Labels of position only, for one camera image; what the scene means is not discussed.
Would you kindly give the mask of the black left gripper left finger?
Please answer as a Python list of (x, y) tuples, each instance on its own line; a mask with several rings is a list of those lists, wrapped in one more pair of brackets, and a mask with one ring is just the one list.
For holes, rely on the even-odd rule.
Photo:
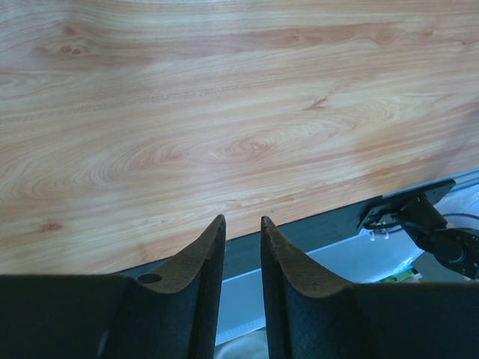
[(4, 275), (3, 358), (211, 358), (225, 256), (217, 216), (139, 277)]

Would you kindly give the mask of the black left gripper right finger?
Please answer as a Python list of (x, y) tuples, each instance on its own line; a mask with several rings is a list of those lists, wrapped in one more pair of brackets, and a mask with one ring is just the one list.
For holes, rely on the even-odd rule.
[(477, 284), (357, 284), (307, 263), (268, 217), (260, 238), (285, 285), (266, 326), (271, 358), (478, 356)]

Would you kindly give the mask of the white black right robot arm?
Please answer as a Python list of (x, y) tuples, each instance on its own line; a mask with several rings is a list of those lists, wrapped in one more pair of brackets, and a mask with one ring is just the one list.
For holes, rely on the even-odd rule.
[(449, 228), (448, 221), (425, 197), (419, 196), (396, 212), (394, 219), (421, 250), (445, 268), (478, 279), (478, 231)]

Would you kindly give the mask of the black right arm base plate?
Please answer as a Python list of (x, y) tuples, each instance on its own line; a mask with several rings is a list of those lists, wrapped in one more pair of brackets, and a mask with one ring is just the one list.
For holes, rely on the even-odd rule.
[(361, 229), (366, 225), (380, 224), (386, 221), (386, 218), (392, 218), (393, 214), (414, 203), (427, 202), (431, 206), (436, 205), (455, 185), (453, 180), (446, 180), (402, 194), (373, 199), (361, 212), (356, 228)]

